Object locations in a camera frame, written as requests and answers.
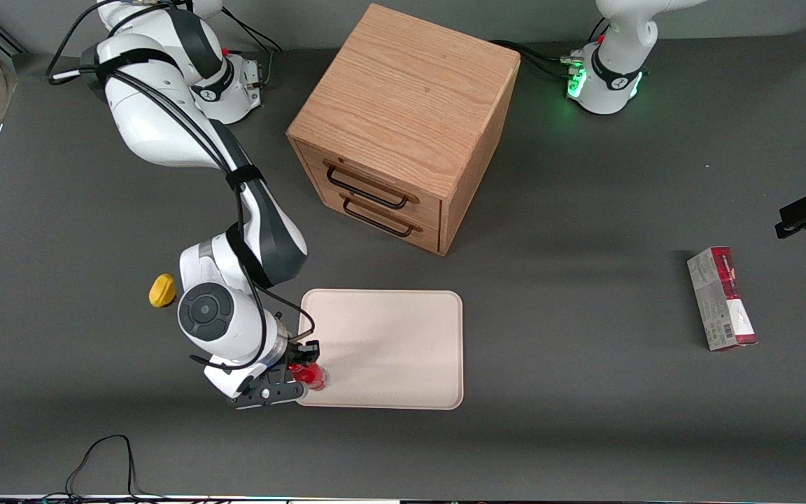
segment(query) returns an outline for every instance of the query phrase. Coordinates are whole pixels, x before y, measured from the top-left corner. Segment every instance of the green light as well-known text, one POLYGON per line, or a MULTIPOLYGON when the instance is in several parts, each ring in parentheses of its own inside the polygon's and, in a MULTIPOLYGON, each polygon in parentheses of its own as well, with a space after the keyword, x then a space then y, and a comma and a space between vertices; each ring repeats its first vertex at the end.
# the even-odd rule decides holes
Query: green light
POLYGON ((572 77, 572 82, 568 84, 568 95, 572 98, 580 96, 583 90, 583 84, 586 82, 586 70, 581 68, 578 73, 572 77))
POLYGON ((636 92, 639 90, 639 81, 642 80, 642 71, 639 72, 639 75, 636 77, 636 83, 633 84, 633 90, 630 92, 630 98, 636 96, 636 92))

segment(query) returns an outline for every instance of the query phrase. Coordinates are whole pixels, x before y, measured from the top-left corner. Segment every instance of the wall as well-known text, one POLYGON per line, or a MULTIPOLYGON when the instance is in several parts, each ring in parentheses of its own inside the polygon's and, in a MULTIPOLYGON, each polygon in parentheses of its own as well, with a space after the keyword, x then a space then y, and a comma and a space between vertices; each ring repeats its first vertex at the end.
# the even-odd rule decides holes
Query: wall
MULTIPOLYGON (((93 0, 0 0, 0 23, 34 52, 55 51, 93 0)), ((476 37, 512 41, 585 39, 599 19, 591 0, 380 0, 384 6, 476 37)), ((237 17, 285 48, 339 47, 370 0, 225 0, 237 17)), ((658 16, 663 38, 778 35, 806 29, 806 0, 710 0, 658 16)), ((210 21, 223 44, 252 48, 231 20, 210 21)), ((91 15, 65 54, 77 55, 106 35, 91 15)))

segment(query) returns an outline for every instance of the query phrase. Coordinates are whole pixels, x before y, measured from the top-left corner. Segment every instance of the yellow sponge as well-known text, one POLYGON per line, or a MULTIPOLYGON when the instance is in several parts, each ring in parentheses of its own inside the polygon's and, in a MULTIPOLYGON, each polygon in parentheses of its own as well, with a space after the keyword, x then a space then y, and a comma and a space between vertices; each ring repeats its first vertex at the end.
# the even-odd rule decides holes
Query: yellow sponge
POLYGON ((154 307, 165 307, 176 299, 176 282, 172 274, 161 274, 151 290, 148 291, 148 302, 154 307))

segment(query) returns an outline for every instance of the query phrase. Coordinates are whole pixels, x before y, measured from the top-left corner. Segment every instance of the drawer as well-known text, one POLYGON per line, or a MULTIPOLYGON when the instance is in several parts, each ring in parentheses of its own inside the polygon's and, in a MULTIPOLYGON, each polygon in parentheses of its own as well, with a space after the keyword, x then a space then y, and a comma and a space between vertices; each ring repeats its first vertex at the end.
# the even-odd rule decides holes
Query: drawer
POLYGON ((434 197, 394 188, 388 182, 375 181, 374 178, 362 175, 362 172, 342 157, 330 157, 316 149, 298 144, 301 156, 310 176, 318 186, 323 197, 342 192, 356 197, 356 201, 364 201, 383 210, 385 214, 395 215, 407 223, 423 224, 438 228, 441 221, 441 201, 434 197))
POLYGON ((410 223, 389 211, 346 192, 327 192, 325 204, 332 210, 348 215, 367 226, 412 243, 419 248, 437 253, 439 232, 435 227, 410 223))

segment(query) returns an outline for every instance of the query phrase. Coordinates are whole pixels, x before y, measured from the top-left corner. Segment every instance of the red bottle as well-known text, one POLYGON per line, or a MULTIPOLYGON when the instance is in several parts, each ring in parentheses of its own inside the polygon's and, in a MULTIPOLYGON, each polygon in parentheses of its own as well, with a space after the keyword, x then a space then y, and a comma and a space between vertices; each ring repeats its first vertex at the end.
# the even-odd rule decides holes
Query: red bottle
POLYGON ((308 386, 310 390, 317 391, 325 389, 325 370, 316 363, 302 366, 300 364, 289 364, 288 370, 294 379, 308 386))

